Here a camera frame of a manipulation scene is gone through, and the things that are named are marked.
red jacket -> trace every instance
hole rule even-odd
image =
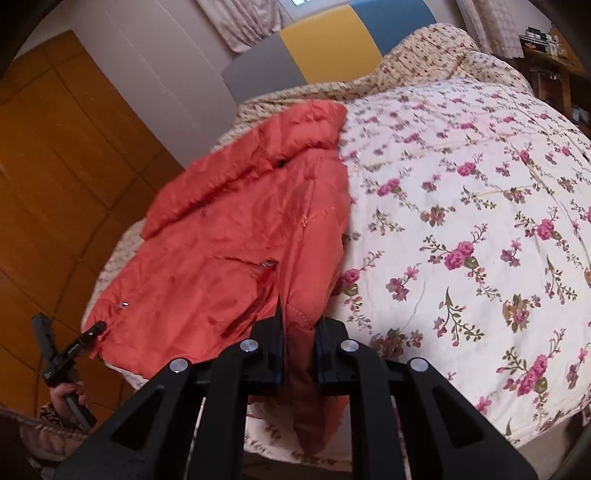
[[[327,101],[299,104],[166,185],[145,242],[85,324],[108,324],[95,351],[151,378],[173,358],[203,362],[247,338],[280,296],[295,431],[306,453],[321,450],[345,405],[319,396],[309,374],[349,219],[336,150],[345,113]]]

person's hand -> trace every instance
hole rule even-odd
[[[76,417],[64,399],[67,394],[74,392],[79,395],[78,403],[85,406],[88,402],[88,395],[86,394],[86,387],[82,382],[60,383],[57,387],[49,389],[49,398],[53,405],[53,409],[62,421],[71,425],[78,425],[78,420],[76,420]]]

beige curtain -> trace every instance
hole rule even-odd
[[[287,23],[278,0],[197,0],[233,51],[247,51]]]
[[[505,0],[456,0],[468,33],[484,53],[523,57],[519,33]]]

wooden table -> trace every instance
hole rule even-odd
[[[523,49],[525,55],[525,62],[524,62],[524,71],[522,73],[528,79],[530,76],[530,67],[535,64],[548,64],[551,67],[549,70],[555,70],[556,67],[560,73],[560,82],[562,84],[562,107],[563,107],[563,114],[569,120],[572,120],[573,117],[573,102],[570,97],[570,75],[576,75],[582,77],[586,80],[589,80],[590,77],[586,71],[577,67],[575,64],[570,63],[568,60],[561,59],[559,57],[553,57],[547,53],[532,50],[529,48]],[[538,86],[537,96],[539,99],[544,100],[545,94],[543,91],[543,87],[540,85]]]

metal bolt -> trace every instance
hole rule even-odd
[[[340,347],[343,351],[353,353],[359,350],[359,344],[355,340],[347,339],[340,343]]]
[[[240,350],[244,352],[254,352],[258,349],[258,342],[254,338],[247,338],[240,342]]]
[[[189,366],[189,362],[187,362],[184,358],[175,358],[172,362],[170,362],[170,369],[178,374],[187,369]]]
[[[415,372],[426,372],[429,364],[424,358],[416,357],[410,361],[410,368]]]

